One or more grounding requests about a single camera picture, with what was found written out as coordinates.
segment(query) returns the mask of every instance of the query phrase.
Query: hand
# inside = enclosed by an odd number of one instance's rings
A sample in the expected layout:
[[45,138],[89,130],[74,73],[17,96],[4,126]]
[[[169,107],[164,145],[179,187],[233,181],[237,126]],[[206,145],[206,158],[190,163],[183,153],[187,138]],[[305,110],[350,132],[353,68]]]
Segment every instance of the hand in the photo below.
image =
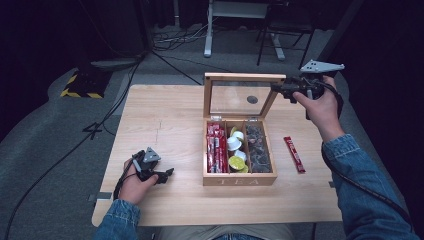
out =
[[[324,82],[336,88],[333,78],[324,76]],[[293,97],[305,107],[324,142],[345,134],[337,116],[336,97],[329,89],[326,88],[324,94],[317,100],[309,99],[299,92],[294,92]]]
[[[124,163],[124,169],[127,167],[128,164],[131,163],[131,161],[132,159],[129,159]],[[119,192],[118,198],[130,202],[134,205],[138,205],[146,196],[146,193],[149,188],[156,184],[159,176],[153,175],[146,181],[142,182],[136,175],[132,175],[135,173],[135,166],[134,164],[132,164],[131,167],[128,169],[126,175],[126,177],[129,177],[125,179],[121,191]]]

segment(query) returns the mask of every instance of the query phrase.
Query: white cup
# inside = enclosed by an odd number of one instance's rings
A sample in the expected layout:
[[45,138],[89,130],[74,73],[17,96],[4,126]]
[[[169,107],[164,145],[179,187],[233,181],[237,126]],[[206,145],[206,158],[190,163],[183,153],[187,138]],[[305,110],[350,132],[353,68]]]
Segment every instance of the white cup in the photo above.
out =
[[233,135],[231,135],[231,137],[236,137],[236,138],[238,138],[238,140],[243,141],[244,134],[242,132],[240,132],[240,131],[235,131],[233,133]]
[[229,137],[227,139],[228,151],[235,151],[241,147],[241,142],[236,137]]
[[246,153],[244,153],[244,152],[242,152],[240,150],[236,150],[234,152],[234,156],[237,156],[237,157],[243,159],[246,162]]

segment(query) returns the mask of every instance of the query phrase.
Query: denim jacket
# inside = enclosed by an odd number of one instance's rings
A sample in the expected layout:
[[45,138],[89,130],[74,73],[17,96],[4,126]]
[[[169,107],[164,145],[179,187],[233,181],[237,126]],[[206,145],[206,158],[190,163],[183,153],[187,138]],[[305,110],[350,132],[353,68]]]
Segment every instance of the denim jacket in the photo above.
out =
[[[399,203],[393,188],[367,153],[349,134],[323,145],[330,163],[345,176]],[[347,239],[419,239],[411,226],[390,206],[353,187],[333,173]],[[115,200],[103,218],[94,239],[137,239],[140,218],[137,206]],[[242,234],[224,235],[216,240],[257,240]]]

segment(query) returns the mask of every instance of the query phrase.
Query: gray carpet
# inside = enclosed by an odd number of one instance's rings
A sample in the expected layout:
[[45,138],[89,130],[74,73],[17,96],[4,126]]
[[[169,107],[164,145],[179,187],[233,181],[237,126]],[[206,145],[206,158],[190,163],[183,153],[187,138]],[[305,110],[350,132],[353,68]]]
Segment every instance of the gray carpet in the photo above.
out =
[[[204,39],[158,54],[166,56],[165,59],[172,65],[200,83],[206,71],[298,75],[296,68],[302,53],[300,51],[285,50],[287,59],[278,61],[274,50],[267,48],[261,65],[256,66],[259,51],[259,43],[255,42],[256,34],[254,31],[243,30],[216,32],[211,58],[203,57]],[[330,36],[331,31],[317,31],[307,59],[316,58]],[[281,37],[283,45],[290,45],[292,40],[290,37]],[[82,129],[103,119],[128,82],[128,70],[123,70],[113,74],[104,99],[60,97],[74,71],[70,69],[58,78],[49,88],[49,102],[24,118],[0,144],[1,237],[4,236],[14,207],[26,190],[87,135]],[[336,81],[346,101],[341,117],[343,127],[383,167],[347,101],[348,86],[343,76],[338,74]],[[133,83],[197,84],[153,54],[141,63]],[[112,133],[118,128],[122,107],[105,122],[105,127]],[[88,139],[82,143],[35,186],[16,213],[10,239],[92,237],[96,230],[91,224],[94,208],[87,198],[90,194],[96,194],[100,188],[114,141],[114,136],[107,133],[104,127],[102,129],[103,132],[96,134],[93,140]],[[312,223],[291,226],[296,239],[311,238]],[[141,239],[150,239],[151,234],[158,229],[139,228],[139,236]],[[315,235],[316,239],[344,238],[341,222],[318,223]]]

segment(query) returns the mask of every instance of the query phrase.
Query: chair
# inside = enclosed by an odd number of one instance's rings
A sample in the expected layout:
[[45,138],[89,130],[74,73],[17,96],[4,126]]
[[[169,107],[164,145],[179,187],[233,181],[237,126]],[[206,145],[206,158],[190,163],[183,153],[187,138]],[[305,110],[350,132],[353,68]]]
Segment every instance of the chair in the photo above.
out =
[[256,65],[259,66],[262,56],[262,50],[264,47],[265,36],[267,33],[275,34],[298,34],[298,38],[293,44],[293,47],[299,42],[304,34],[309,34],[308,43],[303,50],[302,60],[299,64],[299,69],[302,67],[303,61],[308,51],[309,44],[311,43],[312,36],[314,34],[314,27],[311,22],[310,14],[308,9],[302,6],[298,1],[272,1],[267,7],[267,13],[264,20],[264,25],[259,31],[256,41],[262,34],[261,48],[259,51],[258,62]]

